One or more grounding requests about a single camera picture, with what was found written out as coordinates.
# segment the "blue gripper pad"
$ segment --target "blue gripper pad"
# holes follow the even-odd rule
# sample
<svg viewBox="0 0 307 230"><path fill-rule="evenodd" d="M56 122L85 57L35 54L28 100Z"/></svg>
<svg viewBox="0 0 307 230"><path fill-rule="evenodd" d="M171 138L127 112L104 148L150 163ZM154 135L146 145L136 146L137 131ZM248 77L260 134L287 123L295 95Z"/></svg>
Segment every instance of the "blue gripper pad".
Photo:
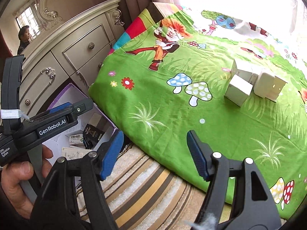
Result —
<svg viewBox="0 0 307 230"><path fill-rule="evenodd" d="M116 163L117 157L124 143L124 133L119 131L114 141L112 142L108 152L106 153L101 164L100 177L105 180L112 172Z"/></svg>
<svg viewBox="0 0 307 230"><path fill-rule="evenodd" d="M206 159L204 158L202 151L190 132L187 133L187 144L198 174L203 177L204 180L207 180L209 178L209 174Z"/></svg>
<svg viewBox="0 0 307 230"><path fill-rule="evenodd" d="M57 112L57 111L59 111L59 110L62 110L62 109L64 109L64 108L66 108L66 107L69 107L70 105L72 105L70 102L61 104L61 105L59 105L59 106L57 106L57 107L55 107L55 108L50 109L49 114L55 113L55 112Z"/></svg>

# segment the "fingernail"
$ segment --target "fingernail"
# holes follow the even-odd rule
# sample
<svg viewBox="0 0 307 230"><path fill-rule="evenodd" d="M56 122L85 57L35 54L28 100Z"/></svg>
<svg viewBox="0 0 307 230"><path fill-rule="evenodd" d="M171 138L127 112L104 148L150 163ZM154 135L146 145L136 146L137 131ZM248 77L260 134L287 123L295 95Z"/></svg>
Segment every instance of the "fingernail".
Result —
<svg viewBox="0 0 307 230"><path fill-rule="evenodd" d="M24 173L24 174L28 174L30 173L30 163L29 162L23 162L21 164L21 172Z"/></svg>

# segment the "yellow flower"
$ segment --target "yellow flower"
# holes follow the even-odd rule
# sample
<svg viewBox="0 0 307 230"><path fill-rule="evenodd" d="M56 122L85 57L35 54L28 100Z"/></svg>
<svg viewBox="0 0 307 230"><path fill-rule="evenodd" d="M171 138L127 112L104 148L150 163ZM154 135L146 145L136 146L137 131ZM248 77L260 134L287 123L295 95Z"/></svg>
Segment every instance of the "yellow flower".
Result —
<svg viewBox="0 0 307 230"><path fill-rule="evenodd" d="M116 87L117 86L117 82L111 81L110 85Z"/></svg>

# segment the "black hair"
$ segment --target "black hair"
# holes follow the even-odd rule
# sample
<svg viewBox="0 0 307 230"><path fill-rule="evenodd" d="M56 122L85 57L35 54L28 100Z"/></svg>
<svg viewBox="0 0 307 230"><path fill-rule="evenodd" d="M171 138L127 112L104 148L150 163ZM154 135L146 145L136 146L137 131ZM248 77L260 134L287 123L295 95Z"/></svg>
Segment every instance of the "black hair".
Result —
<svg viewBox="0 0 307 230"><path fill-rule="evenodd" d="M27 28L29 28L28 25L23 26L23 27L20 29L20 31L19 31L19 33L18 33L18 38L19 38L19 40L21 40L20 38L25 34Z"/></svg>

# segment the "cartoon boy with orange hair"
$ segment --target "cartoon boy with orange hair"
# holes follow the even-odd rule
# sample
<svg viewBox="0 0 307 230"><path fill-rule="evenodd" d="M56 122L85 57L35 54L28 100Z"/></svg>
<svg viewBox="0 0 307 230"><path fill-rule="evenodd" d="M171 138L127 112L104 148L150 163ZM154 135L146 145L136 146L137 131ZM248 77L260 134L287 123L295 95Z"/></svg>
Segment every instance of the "cartoon boy with orange hair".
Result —
<svg viewBox="0 0 307 230"><path fill-rule="evenodd" d="M165 37L162 36L162 26L167 27L167 33ZM191 34L189 34L185 30L185 26L183 26L176 19L163 19L160 22L160 27L155 29L154 36L157 37L155 46L142 47L133 51L127 51L125 53L137 55L143 51L154 50L156 55L148 69L157 71L159 64L163 62L163 58L167 55L167 53L173 53L179 48L180 44L178 41L183 38L191 37Z"/></svg>

